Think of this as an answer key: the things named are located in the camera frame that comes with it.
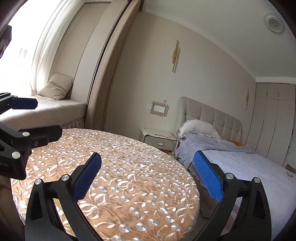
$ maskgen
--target wall outlet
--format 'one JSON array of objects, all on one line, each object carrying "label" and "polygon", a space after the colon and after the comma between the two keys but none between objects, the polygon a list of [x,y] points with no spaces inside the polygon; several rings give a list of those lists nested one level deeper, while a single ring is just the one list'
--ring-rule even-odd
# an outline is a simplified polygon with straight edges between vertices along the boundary
[{"label": "wall outlet", "polygon": [[152,108],[152,104],[148,104],[148,105],[146,106],[146,109],[148,109],[148,110],[151,110],[151,108]]}]

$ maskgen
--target ceiling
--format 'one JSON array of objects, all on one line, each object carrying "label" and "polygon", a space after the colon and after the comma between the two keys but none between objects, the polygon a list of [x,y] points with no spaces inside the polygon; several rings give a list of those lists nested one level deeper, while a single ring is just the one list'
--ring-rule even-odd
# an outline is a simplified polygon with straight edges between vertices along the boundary
[{"label": "ceiling", "polygon": [[[201,34],[257,82],[296,83],[296,39],[268,0],[145,0],[143,11]],[[265,26],[267,13],[282,20],[282,33]]]}]

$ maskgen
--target sheer curtain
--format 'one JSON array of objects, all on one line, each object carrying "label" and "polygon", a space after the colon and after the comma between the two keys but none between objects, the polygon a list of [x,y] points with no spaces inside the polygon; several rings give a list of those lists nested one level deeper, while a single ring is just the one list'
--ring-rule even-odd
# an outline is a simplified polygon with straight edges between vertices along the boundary
[{"label": "sheer curtain", "polygon": [[11,22],[0,59],[0,92],[35,95],[48,81],[57,48],[84,0],[28,0]]}]

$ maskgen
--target white cabinet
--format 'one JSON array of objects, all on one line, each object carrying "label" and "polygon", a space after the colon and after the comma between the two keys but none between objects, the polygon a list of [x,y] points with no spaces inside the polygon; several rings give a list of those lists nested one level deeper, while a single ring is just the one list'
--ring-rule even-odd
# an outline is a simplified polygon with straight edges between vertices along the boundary
[{"label": "white cabinet", "polygon": [[260,134],[260,139],[256,148],[256,153],[266,157],[274,135],[276,126],[276,116],[279,101],[276,99],[267,99],[263,126]]},{"label": "white cabinet", "polygon": [[279,100],[276,125],[274,129],[272,142],[267,155],[267,159],[275,163],[278,163],[279,160],[281,160],[282,158],[282,151],[288,132],[290,107],[290,101]]},{"label": "white cabinet", "polygon": [[267,84],[267,98],[279,99],[279,84]]},{"label": "white cabinet", "polygon": [[261,130],[263,127],[265,106],[267,98],[256,97],[255,106],[253,112],[253,118],[251,122],[250,131],[248,134],[247,142],[257,146]]},{"label": "white cabinet", "polygon": [[257,83],[246,145],[257,154],[282,165],[291,139],[294,114],[294,85]]},{"label": "white cabinet", "polygon": [[256,84],[256,97],[260,97],[260,98],[267,97],[267,83]]}]

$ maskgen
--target headboard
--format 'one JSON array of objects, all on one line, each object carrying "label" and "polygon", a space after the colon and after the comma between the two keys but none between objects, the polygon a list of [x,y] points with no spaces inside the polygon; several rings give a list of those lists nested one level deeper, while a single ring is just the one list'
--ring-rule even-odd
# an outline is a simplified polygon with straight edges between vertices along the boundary
[{"label": "headboard", "polygon": [[179,98],[173,135],[176,137],[176,131],[186,120],[193,119],[211,123],[222,139],[241,142],[242,124],[238,119],[211,106],[184,96]]}]

